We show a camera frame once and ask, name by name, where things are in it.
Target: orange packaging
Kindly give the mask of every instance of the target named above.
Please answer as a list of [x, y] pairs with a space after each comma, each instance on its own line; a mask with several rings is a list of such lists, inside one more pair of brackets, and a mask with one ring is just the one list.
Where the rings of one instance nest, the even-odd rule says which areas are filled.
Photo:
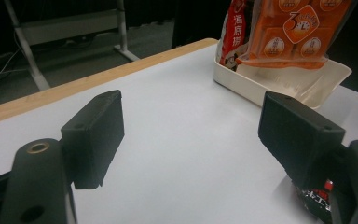
[[321, 68], [358, 0], [255, 0], [247, 51], [237, 63]]

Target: metal stand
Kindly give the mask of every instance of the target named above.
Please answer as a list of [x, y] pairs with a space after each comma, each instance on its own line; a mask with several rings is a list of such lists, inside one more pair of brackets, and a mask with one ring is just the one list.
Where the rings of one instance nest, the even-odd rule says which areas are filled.
[[13, 22], [14, 30], [16, 31], [17, 37], [20, 40], [20, 44], [22, 47], [22, 50], [25, 54], [25, 57], [27, 58], [28, 64], [31, 68], [31, 75], [34, 79], [34, 82], [36, 83], [37, 88], [39, 90], [44, 91], [46, 89], [49, 89], [50, 86], [48, 82], [46, 81], [45, 77], [40, 72], [39, 68], [36, 65], [36, 62], [34, 60], [34, 55], [31, 51], [30, 46], [28, 45], [27, 40], [25, 39], [24, 32], [21, 29], [20, 23], [17, 20], [16, 13], [14, 12], [13, 6], [11, 5], [10, 0], [5, 0], [5, 5], [7, 7], [8, 14], [11, 18], [11, 21]]
[[139, 58], [129, 52], [127, 49], [126, 14], [124, 10], [124, 3], [122, 0], [117, 0], [117, 11], [117, 23], [118, 33], [120, 35], [120, 45], [115, 45], [115, 49], [131, 61], [137, 61], [139, 60]]
[[50, 86], [36, 64], [30, 48], [31, 45], [118, 28], [120, 44], [115, 45], [114, 49], [131, 61], [139, 60], [127, 48], [127, 27], [123, 0], [117, 0], [117, 10], [23, 24], [19, 23], [10, 0], [5, 0], [5, 5], [16, 35], [20, 40], [24, 56], [30, 65], [32, 78], [40, 91], [49, 89]]

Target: snack package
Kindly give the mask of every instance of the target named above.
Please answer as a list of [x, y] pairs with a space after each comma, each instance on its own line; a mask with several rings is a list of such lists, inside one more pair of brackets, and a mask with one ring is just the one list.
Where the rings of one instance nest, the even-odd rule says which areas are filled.
[[221, 41], [217, 46], [216, 61], [235, 70], [236, 59], [246, 51], [246, 0], [232, 0], [223, 23]]
[[237, 63], [321, 68], [357, 0], [255, 0], [247, 51]]

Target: bolt hole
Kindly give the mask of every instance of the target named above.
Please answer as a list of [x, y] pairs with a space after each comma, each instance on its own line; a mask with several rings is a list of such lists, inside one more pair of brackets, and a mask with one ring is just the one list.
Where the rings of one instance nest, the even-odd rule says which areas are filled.
[[48, 143], [37, 143], [31, 147], [28, 148], [27, 152], [31, 154], [43, 152], [44, 150], [49, 148]]
[[45, 209], [40, 205], [30, 207], [27, 210], [25, 210], [25, 212], [22, 213], [20, 217], [20, 221], [25, 223], [33, 222], [39, 219], [44, 212]]

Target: floor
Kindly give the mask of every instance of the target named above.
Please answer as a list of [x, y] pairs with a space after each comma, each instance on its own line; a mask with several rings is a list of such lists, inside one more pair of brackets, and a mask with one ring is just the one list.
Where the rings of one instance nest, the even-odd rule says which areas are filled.
[[[173, 25], [174, 21], [165, 21], [130, 28], [127, 31], [129, 51], [142, 59], [170, 49]], [[63, 44], [36, 46], [33, 53], [50, 87], [55, 87], [129, 63], [128, 59], [113, 50], [118, 43], [118, 33], [113, 31]], [[19, 51], [0, 75], [0, 104], [39, 91], [27, 68], [28, 64]]]

